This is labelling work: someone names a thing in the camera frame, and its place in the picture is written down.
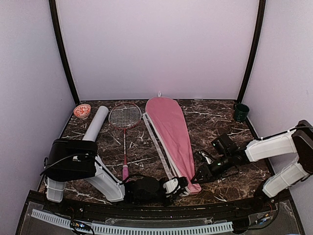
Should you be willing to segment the red badminton racket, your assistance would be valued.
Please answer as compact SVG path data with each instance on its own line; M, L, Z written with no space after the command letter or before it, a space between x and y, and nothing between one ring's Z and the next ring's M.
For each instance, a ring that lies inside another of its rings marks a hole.
M124 163L122 168L123 181L129 176L127 163L127 148L126 148L126 132L128 129L136 127L141 120L142 112L140 108L130 102L119 103L109 114L110 125L119 130L123 130L123 148L124 148Z

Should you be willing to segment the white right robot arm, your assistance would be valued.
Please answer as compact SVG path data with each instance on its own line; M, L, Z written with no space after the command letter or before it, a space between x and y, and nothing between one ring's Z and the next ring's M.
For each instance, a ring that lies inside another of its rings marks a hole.
M313 126L306 120L286 131L268 137L253 139L238 146L227 134L212 141L220 158L205 162L191 179L193 184L211 183L232 167L255 163L260 160L293 154L295 158L281 171L264 180L250 200L250 209L261 212L268 199L281 191L303 182L313 174Z

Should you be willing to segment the white shuttlecock tube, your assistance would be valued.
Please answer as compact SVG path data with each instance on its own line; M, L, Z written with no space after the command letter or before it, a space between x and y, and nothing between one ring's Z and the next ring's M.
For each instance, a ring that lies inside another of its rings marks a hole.
M100 106L92 119L84 137L83 141L96 141L96 138L102 128L102 125L109 113L109 110L106 106Z

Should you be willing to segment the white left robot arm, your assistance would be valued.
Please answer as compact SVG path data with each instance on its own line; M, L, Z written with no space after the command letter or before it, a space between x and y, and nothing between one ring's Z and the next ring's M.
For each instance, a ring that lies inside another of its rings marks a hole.
M66 183L86 180L111 203L134 205L162 203L169 206L186 192L188 179L156 179L141 174L118 180L103 164L93 141L56 139L42 172L47 177L46 197L58 213L66 213L69 203L63 198Z

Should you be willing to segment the pink racket bag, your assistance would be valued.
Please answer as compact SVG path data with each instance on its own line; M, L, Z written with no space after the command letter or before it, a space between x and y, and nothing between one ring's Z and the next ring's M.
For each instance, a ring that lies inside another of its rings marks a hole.
M192 184L195 175L194 157L183 111L168 97L150 98L143 120L152 138L168 179L186 177L188 186L182 196L198 194L199 184Z

